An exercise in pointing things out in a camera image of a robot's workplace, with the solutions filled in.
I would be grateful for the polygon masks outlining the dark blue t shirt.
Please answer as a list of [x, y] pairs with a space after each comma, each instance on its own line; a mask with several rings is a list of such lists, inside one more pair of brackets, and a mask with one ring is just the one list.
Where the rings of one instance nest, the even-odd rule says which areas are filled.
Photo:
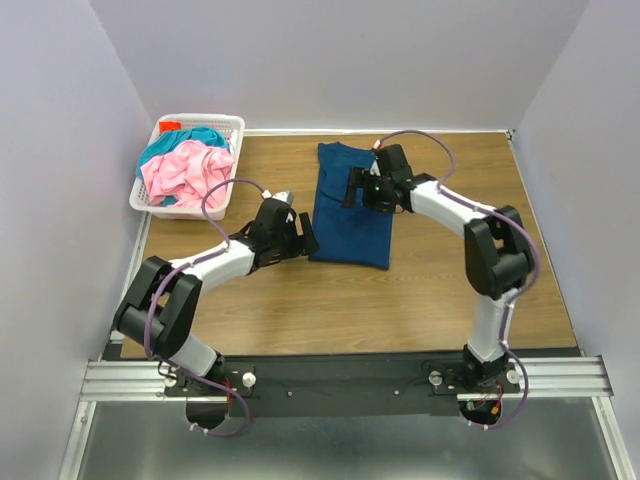
[[373, 153], [340, 142], [320, 143], [317, 158], [312, 229], [319, 250], [309, 259], [387, 270], [393, 215], [364, 207], [361, 194], [356, 195], [354, 207], [342, 206], [351, 169], [369, 169], [374, 162]]

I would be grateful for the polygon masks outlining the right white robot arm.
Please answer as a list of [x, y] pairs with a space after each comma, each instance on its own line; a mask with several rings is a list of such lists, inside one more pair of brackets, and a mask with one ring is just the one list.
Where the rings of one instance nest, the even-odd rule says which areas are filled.
[[539, 252], [517, 209], [474, 202], [426, 173], [415, 174], [403, 148], [376, 143], [369, 168], [349, 170], [342, 205], [352, 208], [357, 192], [365, 207], [397, 208], [437, 221], [463, 239], [466, 278], [477, 294], [475, 320], [463, 347], [459, 376], [480, 392], [508, 368], [508, 333], [516, 300], [537, 279]]

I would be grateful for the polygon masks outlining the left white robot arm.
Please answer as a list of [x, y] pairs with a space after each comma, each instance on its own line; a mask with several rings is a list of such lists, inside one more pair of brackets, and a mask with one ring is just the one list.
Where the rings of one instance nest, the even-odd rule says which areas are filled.
[[269, 197], [253, 221], [219, 246], [184, 259], [144, 260], [116, 309], [113, 327], [141, 345], [146, 356], [187, 371], [197, 393], [212, 394], [224, 381], [224, 360], [191, 333], [200, 297], [232, 279], [318, 250], [309, 214]]

